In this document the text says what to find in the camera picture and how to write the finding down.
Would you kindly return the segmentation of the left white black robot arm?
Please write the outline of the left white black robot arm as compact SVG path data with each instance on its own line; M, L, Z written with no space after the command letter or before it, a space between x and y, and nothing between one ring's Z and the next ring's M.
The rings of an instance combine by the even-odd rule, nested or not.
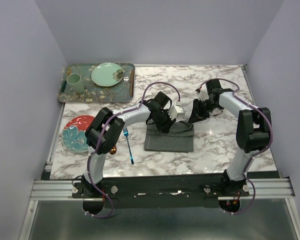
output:
M164 93L159 92L154 99L144 100L132 107L123 110L111 111L102 108L85 132L89 146L89 157L86 172L82 176L83 191L91 198L100 193L106 195L99 184L103 179L103 167L107 154L117 144L125 127L152 121L156 128L168 133L179 114L184 111L180 106L171 105L169 109L164 106L171 103Z

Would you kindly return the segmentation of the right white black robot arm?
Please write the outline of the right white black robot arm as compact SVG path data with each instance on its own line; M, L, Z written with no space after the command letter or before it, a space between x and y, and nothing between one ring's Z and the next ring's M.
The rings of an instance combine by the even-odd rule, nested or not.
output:
M236 143L238 150L220 181L220 191L231 196L246 184L247 172L254 157L267 151L273 142L271 112L266 107L257 107L237 96L236 89L223 88L222 78L214 78L200 84L198 97L193 100L189 123L208 119L213 110L227 110L237 118Z

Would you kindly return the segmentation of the dark grey cloth napkin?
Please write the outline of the dark grey cloth napkin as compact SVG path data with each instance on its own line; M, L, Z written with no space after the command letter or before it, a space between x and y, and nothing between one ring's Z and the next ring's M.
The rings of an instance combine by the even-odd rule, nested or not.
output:
M148 125L144 150L150 152L189 153L194 151L194 125L187 121L172 124L168 133Z

